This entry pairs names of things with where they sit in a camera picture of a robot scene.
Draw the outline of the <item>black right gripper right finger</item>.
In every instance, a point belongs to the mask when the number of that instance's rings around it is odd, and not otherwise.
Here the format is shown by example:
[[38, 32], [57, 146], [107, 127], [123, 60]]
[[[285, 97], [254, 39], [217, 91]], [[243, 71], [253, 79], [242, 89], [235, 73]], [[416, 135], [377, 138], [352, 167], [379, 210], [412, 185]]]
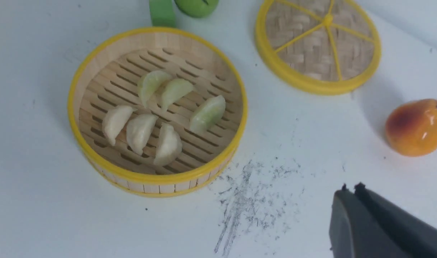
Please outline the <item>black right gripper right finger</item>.
[[412, 258], [437, 258], [435, 227], [367, 189], [363, 183], [358, 183], [354, 189], [354, 195], [402, 251]]

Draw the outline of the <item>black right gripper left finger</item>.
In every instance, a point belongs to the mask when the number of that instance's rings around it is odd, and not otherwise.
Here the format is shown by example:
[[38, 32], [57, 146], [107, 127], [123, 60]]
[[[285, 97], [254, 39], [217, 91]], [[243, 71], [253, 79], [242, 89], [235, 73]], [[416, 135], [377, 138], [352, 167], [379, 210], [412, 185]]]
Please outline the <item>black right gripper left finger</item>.
[[346, 184], [335, 191], [329, 224], [335, 258], [410, 258]]

